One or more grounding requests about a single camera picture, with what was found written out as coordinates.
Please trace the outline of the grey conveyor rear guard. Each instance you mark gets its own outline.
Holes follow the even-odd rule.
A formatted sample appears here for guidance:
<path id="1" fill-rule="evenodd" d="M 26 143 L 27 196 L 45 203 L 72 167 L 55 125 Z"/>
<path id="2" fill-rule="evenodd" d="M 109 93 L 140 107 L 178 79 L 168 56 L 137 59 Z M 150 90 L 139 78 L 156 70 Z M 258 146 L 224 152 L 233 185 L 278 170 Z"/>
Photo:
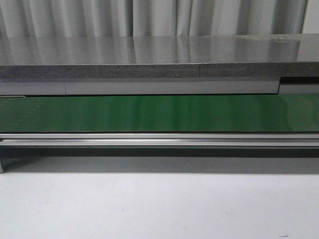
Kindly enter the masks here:
<path id="1" fill-rule="evenodd" d="M 2 79 L 2 96 L 318 93 L 318 77 Z"/>

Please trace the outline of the green conveyor belt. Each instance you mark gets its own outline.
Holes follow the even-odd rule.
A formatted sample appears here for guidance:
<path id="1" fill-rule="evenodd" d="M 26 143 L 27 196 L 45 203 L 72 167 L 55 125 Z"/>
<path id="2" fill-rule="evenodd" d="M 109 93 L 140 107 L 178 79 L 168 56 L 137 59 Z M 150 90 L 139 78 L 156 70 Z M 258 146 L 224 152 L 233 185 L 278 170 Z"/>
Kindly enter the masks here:
<path id="1" fill-rule="evenodd" d="M 1 98 L 17 132 L 317 132 L 319 97 L 296 95 Z"/>

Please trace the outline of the grey stone slab table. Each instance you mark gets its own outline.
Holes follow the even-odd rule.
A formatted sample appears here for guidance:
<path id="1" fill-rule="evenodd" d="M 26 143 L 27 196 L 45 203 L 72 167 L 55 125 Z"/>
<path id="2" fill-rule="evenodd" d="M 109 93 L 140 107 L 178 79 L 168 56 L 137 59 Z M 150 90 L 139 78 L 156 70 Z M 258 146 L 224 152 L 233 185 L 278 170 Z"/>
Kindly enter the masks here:
<path id="1" fill-rule="evenodd" d="M 3 37 L 3 79 L 316 77 L 317 34 Z"/>

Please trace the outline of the grey pleated curtain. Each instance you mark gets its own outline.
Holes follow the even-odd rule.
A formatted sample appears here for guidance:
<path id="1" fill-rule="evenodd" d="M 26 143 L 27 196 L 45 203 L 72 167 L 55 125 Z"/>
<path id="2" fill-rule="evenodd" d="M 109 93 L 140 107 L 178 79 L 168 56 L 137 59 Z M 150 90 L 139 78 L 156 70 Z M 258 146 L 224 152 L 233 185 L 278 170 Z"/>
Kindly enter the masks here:
<path id="1" fill-rule="evenodd" d="M 301 33 L 305 0 L 3 0 L 2 37 Z"/>

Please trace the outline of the aluminium conveyor front rail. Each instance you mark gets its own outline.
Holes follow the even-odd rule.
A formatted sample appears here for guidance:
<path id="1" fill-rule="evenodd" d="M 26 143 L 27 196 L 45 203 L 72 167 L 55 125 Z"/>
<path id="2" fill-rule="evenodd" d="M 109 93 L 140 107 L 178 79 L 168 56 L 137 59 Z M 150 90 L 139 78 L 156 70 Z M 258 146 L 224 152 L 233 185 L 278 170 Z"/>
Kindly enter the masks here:
<path id="1" fill-rule="evenodd" d="M 2 147 L 317 147 L 317 133 L 2 133 Z"/>

